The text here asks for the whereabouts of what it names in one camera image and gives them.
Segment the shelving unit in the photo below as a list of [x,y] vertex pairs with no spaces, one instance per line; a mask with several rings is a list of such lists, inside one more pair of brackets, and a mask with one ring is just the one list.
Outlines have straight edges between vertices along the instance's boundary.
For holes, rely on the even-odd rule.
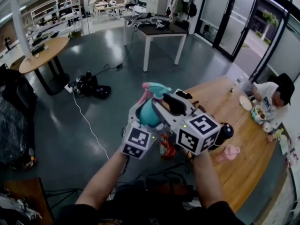
[[[40,33],[42,33],[42,35],[43,35],[43,33],[46,32],[46,31],[48,31],[48,32],[54,32],[54,33],[55,32],[59,32],[58,35],[57,35],[58,37],[62,36],[62,35],[65,35],[67,33],[70,33],[72,31],[76,31],[76,30],[79,30],[79,31],[81,31],[81,33],[83,33],[83,21],[82,21],[82,14],[81,14],[81,8],[80,8],[80,0],[78,0],[78,3],[76,3],[76,4],[70,4],[70,5],[66,6],[66,7],[61,7],[61,8],[56,9],[56,10],[53,10],[54,7],[50,7],[48,9],[46,9],[45,11],[48,11],[48,10],[52,9],[51,11],[47,12],[46,14],[44,14],[44,15],[38,17],[38,18],[35,18],[37,15],[39,15],[39,14],[45,12],[45,11],[39,12],[37,14],[34,14],[34,11],[37,11],[38,9],[41,9],[42,7],[47,6],[47,5],[49,5],[51,3],[54,3],[54,2],[56,4],[58,4],[58,3],[64,4],[64,2],[61,3],[61,1],[62,0],[50,0],[50,1],[47,1],[46,3],[43,3],[43,4],[39,5],[38,7],[35,7],[32,10],[30,10],[30,11],[25,12],[25,13],[22,14],[22,17],[26,17],[28,15],[29,16],[31,15],[31,17],[32,17],[32,21],[28,22],[26,24],[26,26],[24,26],[25,29],[28,29],[30,26],[36,25],[39,21],[41,21],[45,17],[52,16],[53,14],[57,14],[57,18],[61,19],[61,17],[59,17],[60,11],[68,9],[68,8],[70,9],[70,8],[75,7],[75,6],[79,7],[79,11],[76,11],[76,14],[74,14],[73,16],[66,17],[64,20],[55,21],[55,23],[52,23],[52,24],[51,24],[51,22],[49,22],[48,25],[41,26],[39,28],[39,30],[34,31],[30,35],[28,35],[27,36],[27,40],[29,42],[29,45],[31,44],[31,42],[33,40],[35,40],[36,35],[38,35]],[[70,20],[73,20],[73,19],[78,19],[78,21],[75,22],[76,24],[72,25],[70,27],[67,27],[67,23]],[[37,44],[35,46],[30,45],[30,47],[31,47],[31,49],[35,49],[38,46],[40,46],[43,43],[45,43],[46,41],[49,41],[50,39],[52,39],[52,38],[48,37],[48,38],[42,40],[39,44]]]

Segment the white cable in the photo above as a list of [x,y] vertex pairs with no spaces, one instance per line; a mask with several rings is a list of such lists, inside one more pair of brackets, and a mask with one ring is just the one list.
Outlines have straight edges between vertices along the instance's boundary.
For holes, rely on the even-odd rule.
[[74,92],[72,92],[72,93],[73,93],[73,99],[74,99],[74,101],[75,101],[75,104],[76,104],[76,106],[79,108],[80,114],[83,116],[83,118],[84,118],[84,119],[86,120],[86,122],[89,124],[90,131],[92,132],[92,134],[93,134],[94,137],[96,138],[98,145],[104,150],[104,152],[105,152],[105,154],[106,154],[106,157],[107,157],[107,159],[109,160],[109,157],[108,157],[108,155],[107,155],[106,150],[104,149],[104,147],[102,147],[102,146],[100,145],[97,136],[93,133],[93,130],[92,130],[92,127],[90,126],[89,121],[85,118],[85,116],[84,116],[83,113],[81,112],[80,106],[76,103],[76,99],[75,99],[75,94],[74,94]]

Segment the black and white marker cube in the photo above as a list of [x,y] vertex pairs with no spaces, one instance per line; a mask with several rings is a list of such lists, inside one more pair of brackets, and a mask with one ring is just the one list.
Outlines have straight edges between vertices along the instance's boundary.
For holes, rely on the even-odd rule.
[[176,143],[193,154],[214,145],[221,126],[206,113],[185,120],[178,128]]
[[129,156],[142,159],[149,149],[151,133],[140,128],[131,127],[129,133],[126,135],[127,137],[124,140],[122,152]]

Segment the concrete floor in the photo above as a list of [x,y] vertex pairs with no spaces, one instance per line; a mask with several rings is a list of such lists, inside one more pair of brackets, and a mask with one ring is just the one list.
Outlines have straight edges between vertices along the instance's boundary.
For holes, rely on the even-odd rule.
[[[60,62],[71,79],[87,71],[95,74],[106,63],[114,67],[123,61],[130,47],[124,48],[122,38],[123,28],[115,28],[70,40],[65,51],[59,55]],[[195,36],[187,37],[179,65],[175,66],[174,60],[179,42],[179,37],[154,39],[150,48],[148,72],[144,73],[145,37],[135,33],[133,47],[123,63],[124,68],[105,71],[97,76],[99,84],[112,87],[109,98],[106,100],[94,97],[77,99],[83,114],[90,121],[100,144],[105,147],[109,156],[120,146],[120,134],[127,122],[128,110],[143,94],[143,82],[158,82],[175,90],[176,88],[187,89],[222,75],[228,75],[233,80],[240,75],[245,77],[238,66]],[[41,68],[40,72],[46,80],[52,77],[48,66]],[[2,179],[41,177],[45,190],[84,188],[106,162],[104,152],[97,145],[87,123],[75,106],[72,94],[64,90],[56,96],[49,96],[35,73],[28,74],[27,78],[39,97],[34,116],[35,151],[38,163],[27,172],[1,171],[0,177]],[[280,159],[278,156],[273,155],[272,160],[278,161]],[[164,161],[160,158],[158,147],[153,146],[142,160],[130,160],[127,172],[120,181],[131,181],[142,171],[146,170],[145,174],[160,171],[184,159],[184,154],[179,152],[173,160]],[[188,184],[194,184],[193,175],[185,174],[184,167],[176,171],[184,174]],[[272,174],[277,172],[278,169],[269,169],[269,174],[262,184],[265,188],[264,196],[270,196],[271,189],[268,194],[266,188],[275,183]],[[261,195],[261,193],[255,194],[257,203],[260,201],[257,198]],[[49,200],[50,205],[58,199]],[[74,203],[76,199],[77,195],[73,195],[60,206]],[[52,210],[55,216],[60,206]],[[255,207],[259,206],[253,207],[250,202],[239,217],[243,221],[251,219],[253,221],[257,216]],[[253,212],[244,219],[247,210]]]

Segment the ceiling light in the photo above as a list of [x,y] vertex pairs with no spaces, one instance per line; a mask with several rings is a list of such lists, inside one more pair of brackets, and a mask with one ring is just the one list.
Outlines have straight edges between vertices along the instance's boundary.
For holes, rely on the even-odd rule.
[[8,19],[10,16],[12,15],[12,13],[6,15],[5,17],[1,18],[0,23],[3,22],[4,20]]
[[24,10],[26,8],[26,6],[20,7],[20,11]]

